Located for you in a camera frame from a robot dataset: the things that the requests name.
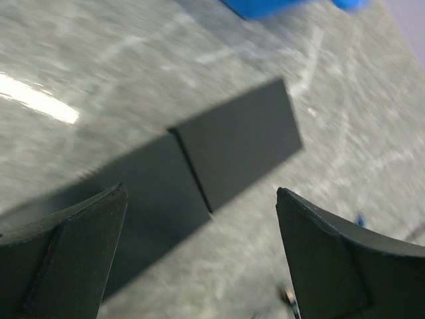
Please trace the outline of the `black network switch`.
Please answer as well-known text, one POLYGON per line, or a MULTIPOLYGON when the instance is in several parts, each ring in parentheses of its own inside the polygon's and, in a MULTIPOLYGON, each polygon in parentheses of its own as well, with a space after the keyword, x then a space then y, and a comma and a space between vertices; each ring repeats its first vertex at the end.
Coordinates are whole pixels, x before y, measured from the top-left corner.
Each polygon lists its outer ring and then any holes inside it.
POLYGON ((209 220, 209 210, 175 136, 170 133, 111 161, 81 180, 31 199, 1 216, 9 231, 124 183, 128 205, 104 299, 209 220))
POLYGON ((169 130, 210 212, 303 148, 282 78, 273 79, 169 130))

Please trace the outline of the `black ethernet cable short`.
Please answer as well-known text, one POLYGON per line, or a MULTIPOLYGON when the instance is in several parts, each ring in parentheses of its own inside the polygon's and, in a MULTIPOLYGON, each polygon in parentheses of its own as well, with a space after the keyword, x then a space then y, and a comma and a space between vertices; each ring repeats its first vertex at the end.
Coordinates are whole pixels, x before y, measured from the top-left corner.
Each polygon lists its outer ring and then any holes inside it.
POLYGON ((298 302, 291 288, 282 285, 277 286, 276 297, 278 298, 278 301, 269 302, 263 308, 259 309, 258 311, 255 311, 255 313, 253 313, 250 318, 265 318, 266 315, 269 315, 278 309, 278 303, 284 305, 285 308, 290 310, 294 318, 301 318, 298 302))

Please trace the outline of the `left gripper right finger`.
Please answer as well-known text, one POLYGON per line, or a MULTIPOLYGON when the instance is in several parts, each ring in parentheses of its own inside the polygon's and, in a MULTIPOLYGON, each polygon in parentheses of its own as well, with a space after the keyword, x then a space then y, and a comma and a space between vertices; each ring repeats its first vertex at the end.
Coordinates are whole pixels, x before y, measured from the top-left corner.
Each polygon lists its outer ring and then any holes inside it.
POLYGON ((424 247, 336 216, 286 188, 276 211, 302 318, 423 318, 424 247))

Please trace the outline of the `blue plastic bin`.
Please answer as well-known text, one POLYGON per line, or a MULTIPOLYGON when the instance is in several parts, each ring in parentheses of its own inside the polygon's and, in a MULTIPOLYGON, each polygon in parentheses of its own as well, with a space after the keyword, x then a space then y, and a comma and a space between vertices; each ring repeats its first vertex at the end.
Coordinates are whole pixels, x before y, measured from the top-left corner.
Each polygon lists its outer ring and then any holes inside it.
MULTIPOLYGON (((304 0, 222 0, 230 10, 243 19, 261 19, 272 13, 309 3, 304 0)), ((334 6, 344 11, 363 8, 369 1, 363 0, 332 0, 334 6)))

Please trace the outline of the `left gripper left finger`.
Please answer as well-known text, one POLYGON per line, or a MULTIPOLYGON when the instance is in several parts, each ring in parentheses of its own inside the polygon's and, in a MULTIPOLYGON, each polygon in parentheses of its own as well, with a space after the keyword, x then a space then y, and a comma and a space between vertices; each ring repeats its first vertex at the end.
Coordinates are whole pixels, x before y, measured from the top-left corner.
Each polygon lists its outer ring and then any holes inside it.
POLYGON ((1 317, 95 318, 128 206, 122 183, 40 197, 1 215, 1 317))

